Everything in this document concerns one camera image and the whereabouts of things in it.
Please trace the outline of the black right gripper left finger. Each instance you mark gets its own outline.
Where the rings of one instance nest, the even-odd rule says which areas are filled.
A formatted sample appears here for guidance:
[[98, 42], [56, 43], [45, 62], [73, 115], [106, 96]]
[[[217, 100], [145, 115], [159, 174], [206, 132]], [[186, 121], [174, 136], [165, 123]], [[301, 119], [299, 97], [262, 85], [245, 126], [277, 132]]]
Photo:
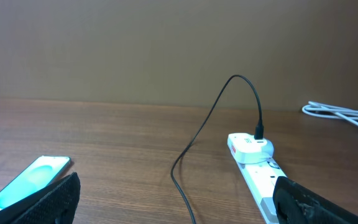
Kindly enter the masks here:
[[80, 200], [76, 172], [0, 210], [0, 224], [72, 224]]

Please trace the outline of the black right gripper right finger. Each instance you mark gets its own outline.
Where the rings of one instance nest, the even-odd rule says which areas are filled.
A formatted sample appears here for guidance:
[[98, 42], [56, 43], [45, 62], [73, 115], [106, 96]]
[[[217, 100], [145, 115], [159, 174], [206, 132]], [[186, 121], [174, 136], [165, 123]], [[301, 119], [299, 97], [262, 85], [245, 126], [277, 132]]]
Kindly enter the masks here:
[[280, 176], [273, 191], [279, 224], [358, 224], [358, 216]]

